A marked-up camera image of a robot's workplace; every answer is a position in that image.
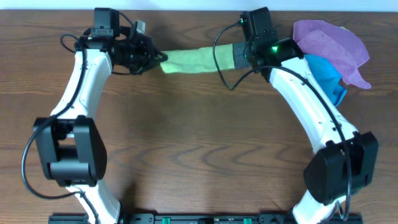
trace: purple cloth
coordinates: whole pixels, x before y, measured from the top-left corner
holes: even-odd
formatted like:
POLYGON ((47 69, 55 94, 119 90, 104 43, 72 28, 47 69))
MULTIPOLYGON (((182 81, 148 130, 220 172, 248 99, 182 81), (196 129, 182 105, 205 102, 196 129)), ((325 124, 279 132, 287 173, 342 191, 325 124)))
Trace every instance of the purple cloth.
POLYGON ((304 53, 328 59, 345 84, 371 87, 358 71, 358 67, 369 60, 368 51, 351 31, 325 21, 304 20, 294 23, 293 39, 304 53))

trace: robotic arm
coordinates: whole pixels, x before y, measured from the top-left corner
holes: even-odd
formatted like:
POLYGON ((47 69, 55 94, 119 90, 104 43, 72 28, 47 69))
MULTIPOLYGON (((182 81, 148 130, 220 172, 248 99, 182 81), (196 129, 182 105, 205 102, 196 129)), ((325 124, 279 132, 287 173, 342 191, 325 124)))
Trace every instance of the robotic arm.
MULTIPOLYGON (((346 165, 346 146, 349 147, 351 156, 350 189, 357 192, 371 182, 377 141, 371 133, 359 134, 333 106, 312 76, 303 53, 295 42, 290 39, 277 39, 267 8, 244 12, 241 21, 245 39, 250 43, 248 60, 253 67, 284 67, 302 77, 301 80, 292 73, 277 68, 261 70, 264 78, 282 94, 300 120, 310 139, 315 157, 304 171, 308 190, 291 215, 263 214, 264 218, 234 216, 227 219, 231 223, 223 223, 320 223, 334 213, 336 204, 346 200, 347 173, 350 168, 346 165), (325 105, 337 120, 343 139, 325 105)), ((150 38, 143 35, 144 28, 145 25, 141 21, 137 21, 132 27, 119 26, 118 11, 95 9, 94 28, 79 38, 83 47, 75 46, 75 67, 67 89, 52 115, 68 106, 76 91, 78 96, 72 106, 44 128, 36 138, 46 178, 56 180, 59 186, 66 187, 70 192, 84 192, 91 203, 89 205, 83 197, 76 194, 88 214, 88 220, 83 218, 69 223, 141 224, 137 223, 141 218, 133 219, 134 215, 129 217, 120 214, 120 203, 106 186, 103 179, 106 170, 106 149, 93 118, 106 79, 112 74, 115 65, 127 67, 131 74, 141 74, 167 59, 165 54, 153 46, 150 38), (119 34, 124 34, 126 39, 116 40, 115 37, 119 34), (82 68, 84 52, 86 64, 85 68, 82 68), (78 89, 82 69, 85 69, 85 77, 81 88, 78 89), (74 138, 76 144, 62 145, 62 140, 66 138, 74 138)), ((35 129, 43 125, 45 120, 46 118, 38 118, 35 129)), ((146 224, 171 224, 174 221, 176 224, 217 224, 220 219, 227 218, 149 216, 150 221, 146 224)), ((70 219, 52 216, 49 223, 67 220, 70 219)), ((339 222, 339 219, 334 219, 330 223, 339 222)), ((361 223, 361 220, 354 218, 350 223, 361 223)))

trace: white background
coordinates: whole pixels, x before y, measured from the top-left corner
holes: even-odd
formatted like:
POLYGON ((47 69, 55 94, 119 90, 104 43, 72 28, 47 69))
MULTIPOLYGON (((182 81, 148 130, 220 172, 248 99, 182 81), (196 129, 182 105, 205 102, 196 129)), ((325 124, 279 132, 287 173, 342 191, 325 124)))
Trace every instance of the white background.
POLYGON ((398 12, 398 0, 0 0, 0 9, 270 10, 398 12))

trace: folded cloth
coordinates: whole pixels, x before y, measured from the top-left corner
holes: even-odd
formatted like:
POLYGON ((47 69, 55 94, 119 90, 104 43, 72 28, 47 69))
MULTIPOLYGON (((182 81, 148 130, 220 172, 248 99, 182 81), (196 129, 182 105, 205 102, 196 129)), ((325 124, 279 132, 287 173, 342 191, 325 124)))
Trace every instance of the folded cloth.
MULTIPOLYGON (((202 73, 217 71, 212 47, 194 50, 171 50, 165 52, 169 59, 160 63, 164 73, 202 73)), ((235 69, 233 45, 216 47, 217 63, 220 70, 235 69)))
POLYGON ((347 93, 347 90, 338 84, 341 79, 340 73, 325 58, 312 54, 306 54, 304 57, 308 62, 308 66, 315 80, 321 86, 330 101, 335 106, 338 106, 347 93))
POLYGON ((358 71, 358 67, 369 60, 368 51, 351 31, 324 21, 297 21, 293 39, 304 53, 328 59, 346 84, 364 89, 371 87, 358 71))

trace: brown tabletop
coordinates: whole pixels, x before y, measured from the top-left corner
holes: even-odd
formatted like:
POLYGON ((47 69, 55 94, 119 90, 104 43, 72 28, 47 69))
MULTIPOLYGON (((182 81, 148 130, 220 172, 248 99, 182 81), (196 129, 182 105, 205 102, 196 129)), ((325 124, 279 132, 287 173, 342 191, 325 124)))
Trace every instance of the brown tabletop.
MULTIPOLYGON (((211 46, 217 33, 239 18, 239 12, 125 13, 147 23, 147 34, 160 50, 211 46)), ((371 59, 359 71, 372 88, 347 86, 338 107, 380 143, 373 182, 353 197, 352 211, 362 213, 365 223, 395 223, 398 14, 271 14, 279 37, 291 36, 297 20, 323 19, 353 31, 368 48, 371 59)), ((0 13, 0 223, 45 223, 53 212, 84 212, 75 198, 46 201, 28 193, 20 164, 35 118, 54 109, 73 70, 74 57, 60 46, 59 36, 79 35, 92 24, 93 11, 0 13)), ((219 43, 241 40, 236 28, 219 43)), ((232 82, 243 72, 225 75, 232 82)), ((235 91, 226 90, 216 73, 165 75, 155 69, 142 76, 112 76, 96 125, 108 150, 106 181, 129 212, 288 210, 306 189, 302 172, 313 156, 310 142, 283 97, 260 75, 251 75, 235 91)), ((65 193, 45 179, 35 145, 27 175, 40 192, 65 193)))

